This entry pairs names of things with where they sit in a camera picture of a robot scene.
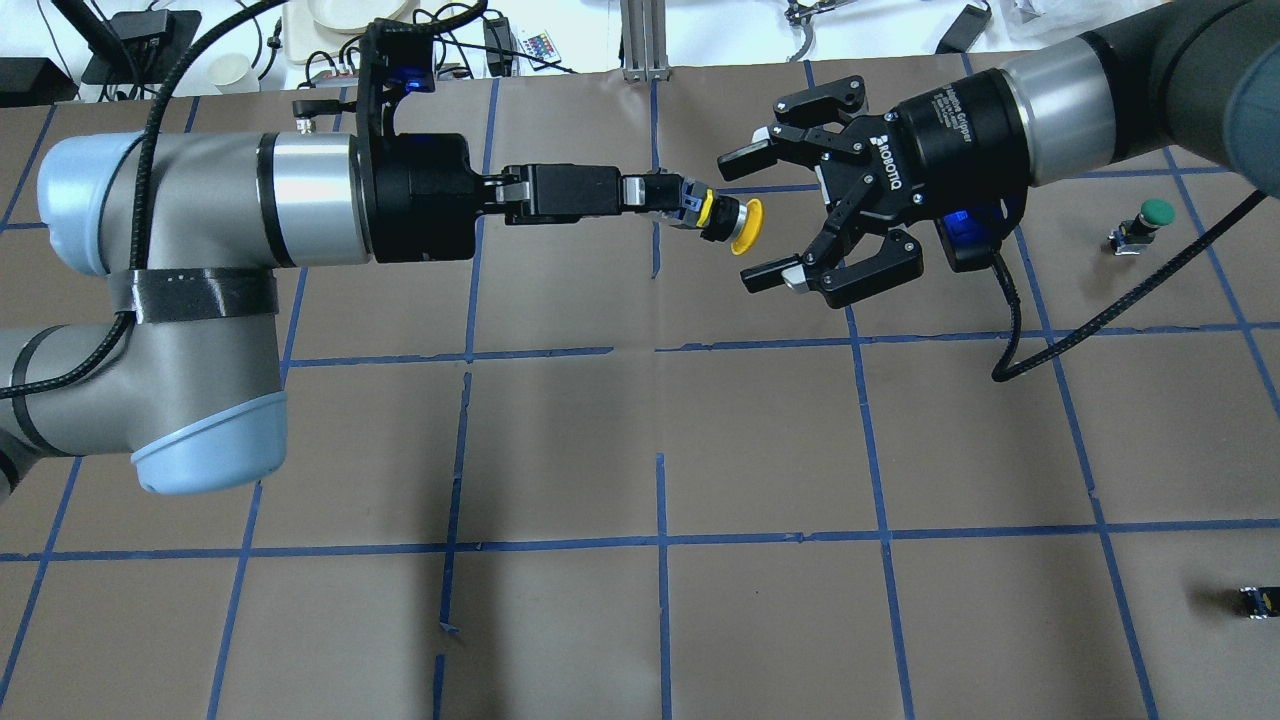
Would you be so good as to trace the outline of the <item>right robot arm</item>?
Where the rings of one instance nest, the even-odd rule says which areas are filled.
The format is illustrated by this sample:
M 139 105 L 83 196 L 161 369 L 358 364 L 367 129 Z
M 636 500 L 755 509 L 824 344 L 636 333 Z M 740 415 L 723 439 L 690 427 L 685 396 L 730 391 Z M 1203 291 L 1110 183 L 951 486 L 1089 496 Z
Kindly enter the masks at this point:
M 934 223 L 955 272 L 984 270 L 1030 188 L 1170 145 L 1276 196 L 1277 42 L 1275 1 L 1170 1 L 882 114 L 860 76 L 780 97 L 719 172 L 810 168 L 828 215 L 806 249 L 742 283 L 845 307 L 922 274 L 906 232 L 918 222 Z

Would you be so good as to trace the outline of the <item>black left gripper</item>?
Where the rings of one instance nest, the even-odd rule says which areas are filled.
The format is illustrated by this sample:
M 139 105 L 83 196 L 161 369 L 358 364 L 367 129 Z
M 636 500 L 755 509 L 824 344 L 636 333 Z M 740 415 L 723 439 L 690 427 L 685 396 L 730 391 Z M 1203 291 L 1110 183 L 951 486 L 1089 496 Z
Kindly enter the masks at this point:
M 622 176 L 616 167 L 524 164 L 490 176 L 470 164 L 457 133 L 365 140 L 365 225 L 378 263 L 461 261 L 476 252 L 476 223 L 572 224 L 621 213 L 686 213 L 684 176 Z

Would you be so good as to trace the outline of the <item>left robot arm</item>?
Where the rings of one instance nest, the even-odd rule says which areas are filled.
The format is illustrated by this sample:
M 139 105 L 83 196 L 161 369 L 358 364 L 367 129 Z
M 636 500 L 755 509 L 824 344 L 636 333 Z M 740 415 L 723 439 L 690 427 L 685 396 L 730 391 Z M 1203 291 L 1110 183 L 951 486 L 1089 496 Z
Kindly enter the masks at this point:
M 371 158 L 346 133 L 160 136 L 146 259 L 131 266 L 141 135 L 72 137 L 38 172 L 55 254 L 102 277 L 132 327 L 84 378 L 3 401 L 3 495 L 46 457 L 128 454 L 140 484 L 195 495 L 285 459 L 275 270 L 470 259 L 484 214 L 509 224 L 655 213 L 672 174 L 527 164 L 471 169 L 461 135 Z

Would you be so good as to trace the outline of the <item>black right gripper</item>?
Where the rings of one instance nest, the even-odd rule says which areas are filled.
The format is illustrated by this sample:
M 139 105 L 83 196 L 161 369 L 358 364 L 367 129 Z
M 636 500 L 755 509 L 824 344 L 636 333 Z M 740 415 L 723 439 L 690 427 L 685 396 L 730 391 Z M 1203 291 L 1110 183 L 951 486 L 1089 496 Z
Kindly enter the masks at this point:
M 860 76 L 780 97 L 773 109 L 759 138 L 717 159 L 722 178 L 737 181 L 781 161 L 815 167 L 829 213 L 850 206 L 846 231 L 888 233 L 873 256 L 852 264 L 808 265 L 794 254 L 750 266 L 740 272 L 750 293 L 785 286 L 847 307 L 923 274 L 922 245 L 895 227 L 1027 196 L 1030 187 L 1028 132 L 1002 70 L 954 81 L 883 115 L 864 114 Z

